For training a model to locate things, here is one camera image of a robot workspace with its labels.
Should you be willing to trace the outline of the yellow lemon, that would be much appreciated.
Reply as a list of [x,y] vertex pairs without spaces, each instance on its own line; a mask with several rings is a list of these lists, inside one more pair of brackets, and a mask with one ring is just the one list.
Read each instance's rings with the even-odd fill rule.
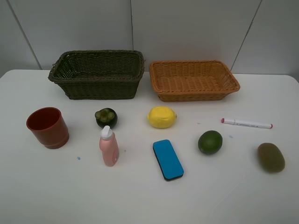
[[169,128],[177,119],[176,113],[167,106],[157,106],[150,110],[147,120],[154,128]]

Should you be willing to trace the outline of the pink bottle white cap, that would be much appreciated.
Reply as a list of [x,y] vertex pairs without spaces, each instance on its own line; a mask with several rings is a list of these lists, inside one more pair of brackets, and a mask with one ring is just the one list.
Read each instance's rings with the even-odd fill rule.
[[104,126],[100,133],[100,150],[102,151],[103,161],[106,166],[112,167],[119,158],[119,148],[115,133],[110,126]]

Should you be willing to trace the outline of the dark purple mangosteen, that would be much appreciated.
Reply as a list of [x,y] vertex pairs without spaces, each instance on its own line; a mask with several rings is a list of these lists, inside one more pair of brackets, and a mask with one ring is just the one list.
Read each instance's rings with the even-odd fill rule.
[[113,109],[103,108],[95,113],[95,119],[99,127],[104,128],[105,126],[110,126],[112,129],[117,124],[118,116]]

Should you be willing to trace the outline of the white marker pink caps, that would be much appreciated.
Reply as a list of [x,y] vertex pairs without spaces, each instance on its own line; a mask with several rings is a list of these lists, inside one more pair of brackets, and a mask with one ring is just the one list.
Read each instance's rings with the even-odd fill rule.
[[235,126],[262,128],[262,129],[272,129],[273,128],[273,124],[244,121],[244,120],[238,120],[238,119],[222,118],[221,123],[235,125]]

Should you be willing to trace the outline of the brown kiwi fruit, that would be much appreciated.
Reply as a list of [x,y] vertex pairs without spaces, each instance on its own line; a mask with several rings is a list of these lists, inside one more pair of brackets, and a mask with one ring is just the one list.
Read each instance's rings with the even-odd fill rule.
[[283,154],[273,143],[262,143],[257,148],[257,156],[262,168],[269,173],[279,173],[285,168]]

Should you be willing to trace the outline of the blue whiteboard eraser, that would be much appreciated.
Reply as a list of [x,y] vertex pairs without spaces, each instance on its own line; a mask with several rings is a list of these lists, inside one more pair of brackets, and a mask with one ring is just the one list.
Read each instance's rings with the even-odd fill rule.
[[153,151],[166,181],[175,180],[184,175],[184,169],[169,140],[154,142]]

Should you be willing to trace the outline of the green lime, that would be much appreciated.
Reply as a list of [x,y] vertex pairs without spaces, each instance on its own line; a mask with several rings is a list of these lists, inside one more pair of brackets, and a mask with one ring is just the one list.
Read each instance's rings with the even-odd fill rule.
[[217,131],[210,130],[201,135],[198,140],[198,148],[203,154],[213,155],[221,149],[222,143],[222,135]]

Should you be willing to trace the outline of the orange wicker basket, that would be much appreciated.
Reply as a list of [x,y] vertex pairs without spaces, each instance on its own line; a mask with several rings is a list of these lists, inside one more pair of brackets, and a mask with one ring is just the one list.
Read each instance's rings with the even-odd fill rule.
[[154,61],[151,85],[164,102],[222,100],[240,90],[240,84],[219,60]]

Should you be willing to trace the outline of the dark brown wicker basket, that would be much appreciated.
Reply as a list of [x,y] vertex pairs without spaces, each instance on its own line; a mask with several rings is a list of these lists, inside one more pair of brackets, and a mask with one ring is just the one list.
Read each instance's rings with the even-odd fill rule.
[[48,79],[69,99],[121,100],[135,97],[144,73],[136,50],[74,50],[63,53]]

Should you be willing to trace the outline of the red plastic cup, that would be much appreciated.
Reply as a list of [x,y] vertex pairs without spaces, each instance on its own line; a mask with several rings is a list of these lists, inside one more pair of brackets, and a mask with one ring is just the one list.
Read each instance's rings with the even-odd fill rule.
[[48,149],[58,149],[69,140],[68,127],[59,109],[45,107],[33,112],[26,121],[27,128]]

